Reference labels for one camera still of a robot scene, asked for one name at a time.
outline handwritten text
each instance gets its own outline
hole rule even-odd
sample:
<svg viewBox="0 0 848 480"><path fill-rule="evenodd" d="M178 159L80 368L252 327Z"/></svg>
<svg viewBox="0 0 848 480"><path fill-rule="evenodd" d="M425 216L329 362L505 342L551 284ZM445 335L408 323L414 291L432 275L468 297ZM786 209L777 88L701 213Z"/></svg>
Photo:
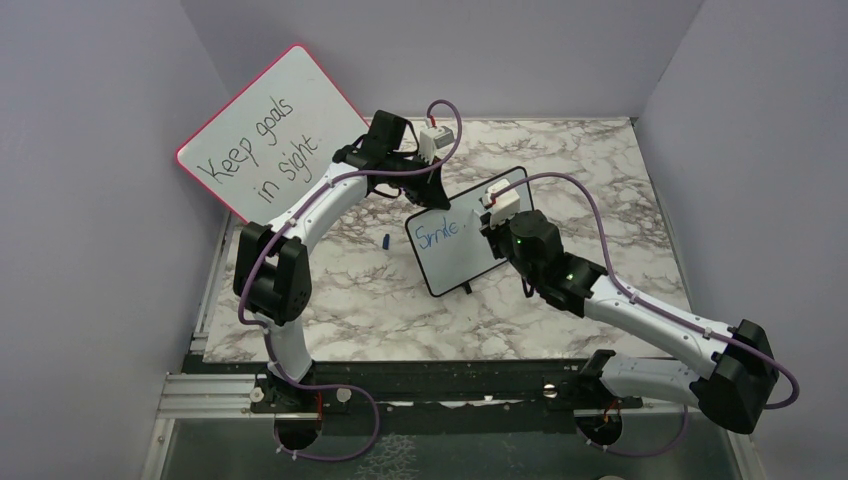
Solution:
<svg viewBox="0 0 848 480"><path fill-rule="evenodd" d="M445 216L442 216L442 226L436 228L432 233L429 231L425 231L424 226L420 226L415 229L415 238L418 240L418 247L421 250L426 250L431 246L439 243L439 235L442 236L442 240L450 238L452 235L456 235L459 232L459 227L456 225L456 222L448 223L448 219Z"/></svg>
<svg viewBox="0 0 848 480"><path fill-rule="evenodd" d="M312 171L309 170L309 166L306 164L306 161L312 158L315 150L318 149L318 145L310 144L312 137L301 135L300 138L302 139L300 143L289 142L291 146L294 147L294 151L288 155L286 155L286 152L283 152L282 155L285 160L278 163L277 168L279 168L281 172L285 173L286 177L292 181L297 178L298 173L306 171L304 177L307 175L308 177L304 178L303 181L304 183L309 183L312 181Z"/></svg>
<svg viewBox="0 0 848 480"><path fill-rule="evenodd" d="M286 118L290 115L294 109L291 105L285 104L285 99L275 99L271 98L271 103L274 105L271 110L268 111L268 116L262 119L260 122L256 122L256 133L262 135L263 137L270 135L268 143L269 146L273 147L277 144L277 134L274 133L274 128L280 122L280 120Z"/></svg>
<svg viewBox="0 0 848 480"><path fill-rule="evenodd" d="M223 184L224 182L222 182L219 177L235 176L235 173L239 171L239 168L241 168L241 164L247 161L247 159L253 160L253 164L257 167L259 166L259 163L256 162L256 157L253 156L253 145L247 137L242 137L242 139L239 140L237 147L233 146L230 148L227 159L220 161L220 170L215 170L215 165L219 162L215 161L213 163L211 158L207 160L207 163L209 164L208 170L199 165L197 168L201 172L212 177L216 182Z"/></svg>

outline cable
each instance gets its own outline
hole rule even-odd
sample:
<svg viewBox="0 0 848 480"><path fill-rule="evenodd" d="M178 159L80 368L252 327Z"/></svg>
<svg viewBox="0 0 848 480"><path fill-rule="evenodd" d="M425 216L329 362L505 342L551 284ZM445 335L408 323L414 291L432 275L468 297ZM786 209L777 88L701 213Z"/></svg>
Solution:
<svg viewBox="0 0 848 480"><path fill-rule="evenodd" d="M777 403L767 404L764 407L766 410L776 410L776 409L779 409L779 408L788 407L789 405L792 405L793 403L795 403L795 400L798 400L798 395L800 395L800 393L801 393L801 386L798 384L798 379L795 378L795 375L792 375L792 372L790 372L789 369L787 369L786 367L781 365L780 362L778 362L777 360L769 357L768 355L764 354L763 352L761 352L761 351L759 351L759 350L757 350L757 349L755 349L755 348L753 348L749 345L746 345L746 344L740 342L739 340L736 340L735 338L728 337L727 335L722 335L722 334L714 332L712 330L708 331L706 328L701 327L700 325L694 324L694 323L686 320L685 318L679 317L679 316L677 316L677 315L675 315L675 314L673 314L669 311L666 311L665 309L663 309L661 307L658 307L657 305L652 304L651 302L645 301L644 299L642 299L638 295L636 295L635 292L633 292L631 294L624 287L624 285L622 285L621 281L618 280L618 277L615 274L615 270L612 268L612 260L610 259L610 254L609 254L609 246L607 245L607 237L606 237L606 234L604 233L604 224L601 221L601 212L600 212L600 210L598 210L598 205L595 203L595 199L592 198L592 194L589 193L589 190L582 183L580 183L576 178L572 177L571 175L567 175L565 173L557 173L557 172L546 172L546 173L538 173L536 175L530 175L529 177L522 178L521 180L513 182L513 183L509 184L508 186L504 187L503 189L493 193L492 194L492 201L494 201L499 196L503 195L504 193L512 190L513 188L515 188L519 185L523 185L523 184L531 182L533 180L537 180L537 179L540 179L540 178L546 178L546 177L561 178L563 180L567 180L567 181L571 182L572 184L574 184L574 186L579 188L581 192L583 192L583 195L586 197L586 200L589 201L589 206L592 207L592 213L595 214L595 221L598 224L598 234L601 237L601 250L603 251L603 254L604 254L604 263L606 264L607 272L609 273L609 277L610 277L610 281L612 281L613 285L615 285L615 287L622 293L622 295L624 295L628 299L630 299L631 302L638 303L642 307L644 307L644 308L646 308L646 309L648 309L648 310L650 310L650 311L652 311L652 312L654 312L654 313L656 313L656 314L658 314L662 317L665 317L668 320L671 320L672 322L674 322L678 325L681 325L685 328L688 328L689 330L692 330L692 331L694 331L698 334L701 334L701 335L708 335L710 338L714 338L716 340L721 340L722 342L724 342L728 345L733 345L736 348L742 349L742 350L750 353L751 355L759 358L760 360L765 362L767 365L770 365L771 367L777 369L777 371L779 371L780 373L785 375L786 379L789 380L789 383L792 385L792 393L789 394L789 397L787 397L786 400L782 400L782 401L777 402Z"/></svg>
<svg viewBox="0 0 848 480"><path fill-rule="evenodd" d="M412 176L412 175L422 175L422 174L425 174L425 173L430 173L432 171L435 171L438 168L441 168L442 165L447 163L447 161L450 160L453 157L454 153L456 153L456 150L459 148L459 141L462 138L462 117L459 115L459 110L457 110L456 105L454 105L453 103L451 103L447 100L442 100L442 99L434 101L433 103L431 103L427 107L426 115L428 117L430 116L430 113L432 112L433 108L436 107L437 105L444 105L444 106L448 107L451 110L451 112L453 112L453 115L456 118L456 125L457 125L457 127L456 127L456 139L454 140L453 146L448 151L448 153L444 156L444 158L442 158L438 162L434 162L432 165L424 167L422 169L406 171L406 172L383 172L383 171L379 171L379 170L358 170L358 171L355 171L355 172L344 173L344 174L339 175L336 178L332 179L331 182L322 184L317 190L315 190L315 192L305 202L303 202L303 205L301 205L300 208L298 208L294 212L294 214L291 216L291 219L298 220L304 214L304 212L306 212L306 210L312 205L312 203L315 202L316 199L318 199L321 195L324 194L324 192L326 192L327 190L330 189L330 183L335 185L336 183L341 182L343 180L347 180L348 178L361 177L361 176L366 176L366 175L381 175L381 176L384 176L384 177L406 177L406 176ZM277 355L274 352L274 349L272 348L272 345L271 345L271 331L268 328L268 326L265 324L265 322L263 322L261 320L256 320L256 319L250 320L250 319L246 318L245 315L244 315L244 310L247 307L247 298L249 296L250 289L253 287L253 282L254 282L254 280L256 280L256 275L257 275L257 273L259 273L259 268L265 262L265 258L271 252L271 248L274 245L276 245L277 241L280 239L280 237L282 237L283 234L286 231L288 231L290 225L291 224L289 222L286 222L277 231L277 233L275 233L274 236L271 237L271 239L265 245L265 248L263 248L262 251L259 253L259 256L257 257L256 262L253 264L253 268L250 270L250 274L247 276L247 280L245 281L244 288L242 289L242 292L241 292L241 298L239 299L239 305L238 305L238 319L239 319L239 322L241 322L243 325L256 326L256 327L262 328L262 337L265 341L265 348L268 350L268 359L270 361L269 363L277 370L278 376L280 378L282 378L289 385L291 385L295 388L299 388L299 389L307 390L307 391L335 390L335 389L339 389L339 388L347 388L349 390L352 390L354 392L362 394L368 400L368 402L371 403L371 407L374 410L374 431L372 432L371 437L368 439L368 442L365 444L365 446L363 446L362 448L360 448L359 450L357 450L354 453L351 453L349 455L340 456L340 457L325 457L325 456L313 455L313 454L309 454L309 453L298 453L297 451L291 451L291 450L285 448L283 445L279 445L279 449L278 449L278 451L284 451L286 453L292 454L292 458L297 458L299 456L301 458L306 458L308 460L317 460L317 461L324 461L324 462L340 462L340 461L344 461L344 460L350 460L350 459L356 458L356 457L362 455L363 453L367 452L371 447L374 446L374 443L377 441L377 436L380 433L380 409L377 406L377 401L374 400L374 397L372 397L364 389L357 387L355 385L341 385L341 384L303 385L303 384L298 383L296 380L289 377L286 374L286 372L283 370L283 368L280 366L279 359L277 358Z"/></svg>
<svg viewBox="0 0 848 480"><path fill-rule="evenodd" d="M388 193L385 193L385 192L381 192L381 191L377 190L376 188L374 190L371 190L371 193L377 194L377 195L379 195L383 198L391 198L391 199L400 198L400 194L402 192L403 191L401 189L398 189L397 195L391 195L391 194L388 194Z"/></svg>
<svg viewBox="0 0 848 480"><path fill-rule="evenodd" d="M618 416L621 417L621 405L619 405L618 399L616 398L615 400L612 401L612 403L610 403L609 407L604 409L604 423L607 423L609 421L608 413L609 413L610 410L612 410L613 407L616 407L616 411L618 412Z"/></svg>
<svg viewBox="0 0 848 480"><path fill-rule="evenodd" d="M664 453L667 453L673 450L680 442L683 441L683 438L686 437L686 433L689 431L689 407L683 405L683 423L680 424L680 430L677 432L677 436L672 439L672 441L668 442L668 444L662 448L658 448L657 450L652 450L648 452L628 452L627 450L618 450L616 448L604 447L602 445L598 445L597 443L589 440L589 437L583 433L583 430L577 429L577 432L586 439L586 443L597 448L598 450L602 450L604 453L611 453L613 455L617 455L619 457L627 457L627 458L648 458L648 457L657 457Z"/></svg>
<svg viewBox="0 0 848 480"><path fill-rule="evenodd" d="M527 283L527 280L521 279L521 289L524 290L524 296L530 298L536 293L536 289L533 288L533 285Z"/></svg>

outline gray wall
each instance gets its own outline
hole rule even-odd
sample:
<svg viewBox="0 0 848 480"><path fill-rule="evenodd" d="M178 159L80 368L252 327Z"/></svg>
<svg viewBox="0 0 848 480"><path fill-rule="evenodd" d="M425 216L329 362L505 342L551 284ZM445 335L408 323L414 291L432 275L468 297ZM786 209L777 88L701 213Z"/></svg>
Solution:
<svg viewBox="0 0 848 480"><path fill-rule="evenodd" d="M771 478L848 469L846 124L843 0L706 0L637 126L694 309L759 322L800 378L756 432Z"/></svg>
<svg viewBox="0 0 848 480"><path fill-rule="evenodd" d="M225 91L171 0L2 2L0 65L0 477L137 478L222 218L173 153Z"/></svg>
<svg viewBox="0 0 848 480"><path fill-rule="evenodd" d="M231 93L303 42L365 115L636 116L701 0L181 0Z"/></svg>

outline small whiteboard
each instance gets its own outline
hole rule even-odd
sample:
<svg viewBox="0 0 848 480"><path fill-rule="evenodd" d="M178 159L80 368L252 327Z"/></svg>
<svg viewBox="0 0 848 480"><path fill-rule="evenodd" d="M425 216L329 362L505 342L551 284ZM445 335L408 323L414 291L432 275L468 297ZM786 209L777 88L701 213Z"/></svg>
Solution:
<svg viewBox="0 0 848 480"><path fill-rule="evenodd" d="M451 197L450 210L424 210L406 220L406 234L430 295L440 297L506 261L495 260L489 242L480 233L475 210L483 213L480 198L493 183L502 178L514 182L525 177L527 171L515 167ZM521 211L533 210L530 187L525 183L515 191L521 200Z"/></svg>
<svg viewBox="0 0 848 480"><path fill-rule="evenodd" d="M301 45L293 45L177 150L177 163L245 221L266 224L368 130Z"/></svg>

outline white marble tabletop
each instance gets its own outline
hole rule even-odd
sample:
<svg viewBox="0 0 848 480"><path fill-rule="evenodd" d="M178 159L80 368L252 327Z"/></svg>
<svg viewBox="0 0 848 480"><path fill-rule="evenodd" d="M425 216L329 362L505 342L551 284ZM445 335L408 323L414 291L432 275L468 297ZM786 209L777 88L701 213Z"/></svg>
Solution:
<svg viewBox="0 0 848 480"><path fill-rule="evenodd" d="M584 182L603 215L616 272L640 290L680 308L688 302L653 190L626 118L473 120L445 166L448 196L515 166L558 171ZM588 204L567 182L531 184L536 208L560 228L567 251L603 264ZM462 288L431 297L404 221L420 210L404 199L369 196L348 211L310 257L313 292L304 312L316 360L482 360L588 357L600 348L631 356L664 355L606 324L527 299L521 280L501 266ZM388 250L383 236L390 234ZM266 361L261 332L236 318L232 275L238 226L225 249L210 308L206 362Z"/></svg>

